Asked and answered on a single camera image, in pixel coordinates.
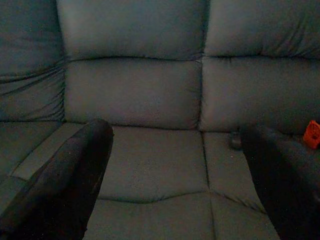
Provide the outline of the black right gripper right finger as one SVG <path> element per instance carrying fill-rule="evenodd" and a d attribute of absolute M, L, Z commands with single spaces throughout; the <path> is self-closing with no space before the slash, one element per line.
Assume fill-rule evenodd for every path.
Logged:
<path fill-rule="evenodd" d="M 320 238 L 320 152 L 264 125 L 240 129 L 254 188 L 279 238 Z"/>

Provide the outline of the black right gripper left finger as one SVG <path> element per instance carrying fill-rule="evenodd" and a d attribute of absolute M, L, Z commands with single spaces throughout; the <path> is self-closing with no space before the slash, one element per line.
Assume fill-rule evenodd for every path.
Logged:
<path fill-rule="evenodd" d="M 3 240 L 81 240 L 112 152 L 113 129 L 95 119 L 66 139 L 0 216 Z"/>

